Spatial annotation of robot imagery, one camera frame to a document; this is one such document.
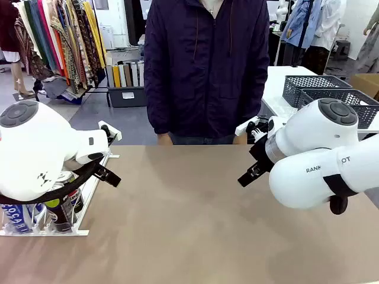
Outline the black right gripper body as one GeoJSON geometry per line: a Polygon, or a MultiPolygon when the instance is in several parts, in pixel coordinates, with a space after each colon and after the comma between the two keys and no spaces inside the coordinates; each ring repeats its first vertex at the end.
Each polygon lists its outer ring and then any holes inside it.
{"type": "Polygon", "coordinates": [[[267,135],[263,135],[260,138],[255,138],[252,147],[249,152],[256,162],[249,168],[250,175],[263,175],[266,172],[270,172],[276,163],[271,144],[275,142],[275,136],[268,138],[267,135]]]}

